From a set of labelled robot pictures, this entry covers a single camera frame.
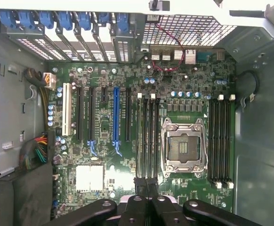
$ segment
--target red wire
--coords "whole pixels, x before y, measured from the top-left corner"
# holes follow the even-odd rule
[[[156,26],[159,30],[165,32],[169,37],[171,37],[172,39],[174,39],[174,40],[179,44],[179,46],[181,47],[183,53],[182,53],[182,57],[181,57],[181,59],[180,59],[180,61],[179,61],[178,66],[175,67],[175,68],[171,68],[171,69],[166,69],[166,70],[165,70],[165,69],[160,68],[159,66],[156,66],[154,61],[151,61],[151,62],[152,62],[152,66],[153,66],[154,69],[159,70],[159,71],[162,71],[162,72],[172,72],[172,71],[176,71],[176,70],[180,67],[180,65],[182,64],[183,60],[185,59],[185,50],[184,50],[184,47],[181,45],[180,41],[179,41],[175,36],[173,36],[172,34],[170,34],[168,31],[166,31],[166,30],[165,30],[164,28],[162,28],[160,25],[155,24],[155,26]]]

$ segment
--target yellow wire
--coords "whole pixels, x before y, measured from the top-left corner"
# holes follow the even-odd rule
[[[39,143],[39,144],[48,145],[48,143],[47,143],[47,142],[45,142],[45,141],[38,141],[38,143]]]

